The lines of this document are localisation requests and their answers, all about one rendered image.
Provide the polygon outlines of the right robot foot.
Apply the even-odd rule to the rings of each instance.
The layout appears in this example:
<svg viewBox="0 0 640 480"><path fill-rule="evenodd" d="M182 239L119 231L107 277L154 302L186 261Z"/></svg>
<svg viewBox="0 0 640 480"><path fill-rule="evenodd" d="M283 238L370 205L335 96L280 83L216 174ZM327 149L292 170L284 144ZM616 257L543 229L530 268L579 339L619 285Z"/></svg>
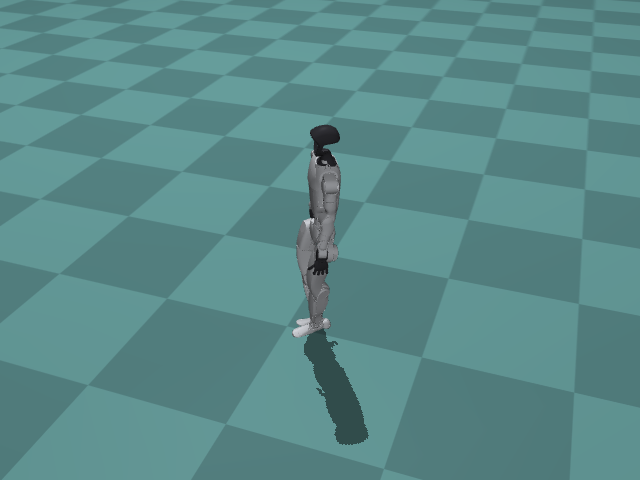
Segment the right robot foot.
<svg viewBox="0 0 640 480"><path fill-rule="evenodd" d="M330 327L331 327L331 323L330 323L330 321L329 321L327 318L322 318L322 321L323 321L322 323L323 323L323 328L324 328L324 329L328 329L328 328L330 328ZM298 320L296 321L296 324L297 324L297 325L299 325L299 326L303 326L303 325L306 325L306 324L308 324L308 323L310 323L310 318L306 318L306 319L298 319ZM313 324L312 324L312 325L313 325ZM320 324L320 326L321 326L321 324ZM318 327L318 328L319 328L319 327Z"/></svg>

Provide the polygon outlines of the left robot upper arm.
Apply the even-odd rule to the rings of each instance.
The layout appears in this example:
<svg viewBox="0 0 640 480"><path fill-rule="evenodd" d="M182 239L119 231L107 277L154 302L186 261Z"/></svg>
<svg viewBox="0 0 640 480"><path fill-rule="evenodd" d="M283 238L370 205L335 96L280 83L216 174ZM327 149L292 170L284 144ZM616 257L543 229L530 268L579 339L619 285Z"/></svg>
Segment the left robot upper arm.
<svg viewBox="0 0 640 480"><path fill-rule="evenodd" d="M337 208L337 195L339 193L339 181L334 173L327 173L323 175L321 182L321 189L323 192L323 207L325 211L318 216L318 221L322 226L322 221L325 218L332 218L335 222L336 208Z"/></svg>

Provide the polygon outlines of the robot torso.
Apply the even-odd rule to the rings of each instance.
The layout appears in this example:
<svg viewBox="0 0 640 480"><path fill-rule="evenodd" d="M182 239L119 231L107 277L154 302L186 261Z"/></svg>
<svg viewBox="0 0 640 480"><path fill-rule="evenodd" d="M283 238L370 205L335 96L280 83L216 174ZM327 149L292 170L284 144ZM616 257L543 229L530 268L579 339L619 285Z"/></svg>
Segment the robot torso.
<svg viewBox="0 0 640 480"><path fill-rule="evenodd" d="M332 155L332 154L331 154ZM332 155L334 157L334 155ZM320 157L320 156L318 156ZM309 169L308 169L308 183L309 183L309 195L310 195L310 204L311 204L311 209L312 212L315 216L315 218L312 218L310 221L310 235L313 239L313 241L316 243L318 240L318 236L319 236L319 229L321 227L321 224L318 221L318 216L320 213L322 213L322 211L325 211L324 207L323 207L323 192L321 189L321 182L323 180L323 175L327 174L327 173L334 173L336 178L339 181L339 193L337 195L337 208L336 208L336 214L337 214L337 209L338 209L338 205L339 205L339 195L340 195L340 185L341 185L341 173L340 173L340 168L339 166L337 167L337 165L335 167L330 167L329 164L327 164L327 161L322 160L321 162L323 164L327 164L326 166L320 166L317 164L316 160L317 158L315 155L312 156L311 160L310 160L310 164L309 164ZM334 157L335 158L335 157ZM335 158L336 160L336 158ZM329 167L328 167L329 165ZM335 237L335 227L334 227L334 231L332 236L330 237L332 240L332 243L334 243L334 237Z"/></svg>

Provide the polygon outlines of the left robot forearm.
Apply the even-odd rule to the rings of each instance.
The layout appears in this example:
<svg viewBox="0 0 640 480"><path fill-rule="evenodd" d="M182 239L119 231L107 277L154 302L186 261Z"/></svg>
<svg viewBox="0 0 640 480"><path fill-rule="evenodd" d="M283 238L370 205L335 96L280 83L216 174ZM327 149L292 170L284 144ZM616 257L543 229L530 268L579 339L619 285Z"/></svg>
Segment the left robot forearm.
<svg viewBox="0 0 640 480"><path fill-rule="evenodd" d="M322 226L319 229L319 236L316 242L318 248L318 258L327 258L328 243L330 237L334 231L334 221L328 217L322 221Z"/></svg>

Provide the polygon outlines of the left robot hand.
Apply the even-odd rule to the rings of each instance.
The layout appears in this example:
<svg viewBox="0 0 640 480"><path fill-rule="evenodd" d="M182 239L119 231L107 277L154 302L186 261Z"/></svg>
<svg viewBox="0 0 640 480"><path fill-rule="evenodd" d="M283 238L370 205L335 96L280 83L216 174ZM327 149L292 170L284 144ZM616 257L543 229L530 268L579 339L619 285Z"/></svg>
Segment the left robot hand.
<svg viewBox="0 0 640 480"><path fill-rule="evenodd" d="M324 270L326 271L326 274L328 274L328 263L327 263L327 259L328 259L328 250L327 250L327 258L318 258L318 249L316 251L316 261L314 261L314 264L308 268L308 270L311 270L312 268L314 268L314 272L313 275L316 274L316 272L318 271L317 275L320 275L320 271L322 271L322 275L324 275Z"/></svg>

